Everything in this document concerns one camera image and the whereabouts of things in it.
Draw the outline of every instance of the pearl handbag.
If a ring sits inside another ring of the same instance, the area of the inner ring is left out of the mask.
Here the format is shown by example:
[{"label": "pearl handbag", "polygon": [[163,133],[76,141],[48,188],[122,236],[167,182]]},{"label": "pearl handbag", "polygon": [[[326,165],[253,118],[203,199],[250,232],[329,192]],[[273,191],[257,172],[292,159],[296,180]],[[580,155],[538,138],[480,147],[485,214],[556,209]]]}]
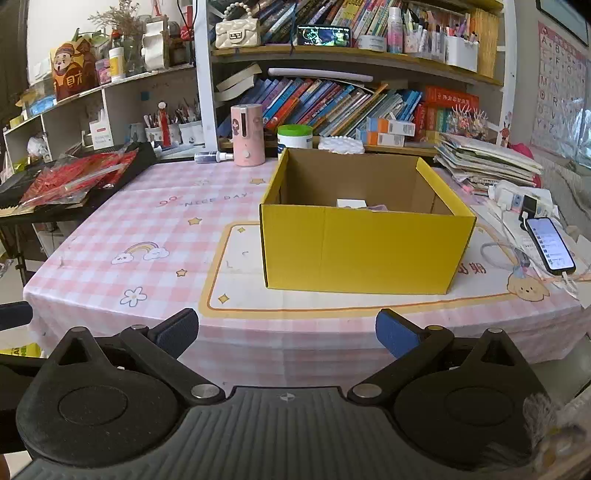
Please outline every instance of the pearl handbag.
[{"label": "pearl handbag", "polygon": [[[234,7],[246,10],[246,18],[227,20]],[[258,19],[252,17],[251,9],[242,2],[235,2],[226,8],[224,20],[216,25],[216,48],[256,47],[261,44]]]}]

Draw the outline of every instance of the white container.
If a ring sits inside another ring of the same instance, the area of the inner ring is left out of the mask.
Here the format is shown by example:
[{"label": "white container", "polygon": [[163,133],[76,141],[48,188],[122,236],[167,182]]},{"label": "white container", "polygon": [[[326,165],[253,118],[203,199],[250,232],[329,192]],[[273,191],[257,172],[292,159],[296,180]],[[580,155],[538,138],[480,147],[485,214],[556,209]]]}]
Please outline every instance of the white container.
[{"label": "white container", "polygon": [[446,37],[445,63],[475,72],[478,69],[478,42],[462,37]]},{"label": "white container", "polygon": [[123,47],[109,50],[109,64],[111,69],[111,82],[119,82],[125,79],[125,52]]},{"label": "white container", "polygon": [[281,125],[277,128],[277,153],[285,148],[312,148],[312,127]]},{"label": "white container", "polygon": [[92,147],[95,150],[112,147],[113,135],[111,135],[111,126],[106,118],[105,111],[100,110],[99,119],[96,122],[90,122],[90,136],[92,137]]},{"label": "white container", "polygon": [[360,35],[357,48],[361,50],[386,51],[386,39],[377,35]]},{"label": "white container", "polygon": [[388,11],[388,51],[402,53],[402,13],[399,7],[390,7]]},{"label": "white container", "polygon": [[[148,138],[148,142],[161,142],[162,141],[162,129],[158,128],[146,128],[146,137]],[[183,138],[181,137],[181,130],[178,127],[178,124],[170,124],[168,126],[168,131],[170,131],[170,141],[176,142],[179,145],[183,143]]]},{"label": "white container", "polygon": [[179,124],[178,127],[181,129],[181,137],[183,138],[184,145],[202,145],[205,143],[201,121]]}]

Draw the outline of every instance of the yellow cardboard box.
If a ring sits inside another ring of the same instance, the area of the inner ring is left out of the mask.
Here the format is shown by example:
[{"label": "yellow cardboard box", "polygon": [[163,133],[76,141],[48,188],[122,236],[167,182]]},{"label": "yellow cardboard box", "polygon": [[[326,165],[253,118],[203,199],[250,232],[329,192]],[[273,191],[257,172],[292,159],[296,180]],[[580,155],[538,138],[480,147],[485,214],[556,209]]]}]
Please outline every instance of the yellow cardboard box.
[{"label": "yellow cardboard box", "polygon": [[286,149],[259,212],[265,281],[282,290],[443,294],[476,223],[422,158],[323,150]]}]

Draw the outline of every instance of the metal screw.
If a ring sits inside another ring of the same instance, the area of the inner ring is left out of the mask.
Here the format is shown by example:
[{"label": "metal screw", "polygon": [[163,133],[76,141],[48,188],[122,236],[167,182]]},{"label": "metal screw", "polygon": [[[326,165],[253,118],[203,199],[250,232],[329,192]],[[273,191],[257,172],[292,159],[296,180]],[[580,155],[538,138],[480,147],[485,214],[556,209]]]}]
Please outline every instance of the metal screw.
[{"label": "metal screw", "polygon": [[213,398],[220,393],[219,387],[212,385],[211,383],[204,383],[201,385],[195,385],[191,389],[191,395],[200,400],[206,398]]},{"label": "metal screw", "polygon": [[382,389],[373,383],[360,383],[353,387],[353,393],[359,398],[375,398],[382,393]]}]

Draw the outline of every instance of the wall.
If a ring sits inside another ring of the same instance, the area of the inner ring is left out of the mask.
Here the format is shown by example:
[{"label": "wall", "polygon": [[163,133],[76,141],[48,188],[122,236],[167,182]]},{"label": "wall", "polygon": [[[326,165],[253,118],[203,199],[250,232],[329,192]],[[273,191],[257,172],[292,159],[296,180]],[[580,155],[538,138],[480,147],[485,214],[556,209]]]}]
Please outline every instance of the wall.
[{"label": "wall", "polygon": [[[152,14],[152,0],[137,0],[138,14]],[[51,48],[70,40],[76,28],[81,32],[96,27],[88,21],[97,11],[104,12],[117,6],[118,0],[29,0],[27,27],[27,58],[29,78],[35,64],[49,56]],[[160,0],[162,12],[169,19],[183,25],[176,0]]]},{"label": "wall", "polygon": [[[534,0],[515,0],[517,16],[517,85],[511,124],[511,143],[530,144],[538,95],[540,70],[540,40],[538,21],[541,21],[591,58],[590,51],[550,17],[538,11]],[[568,160],[531,147],[534,155],[542,155],[565,166]]]}]

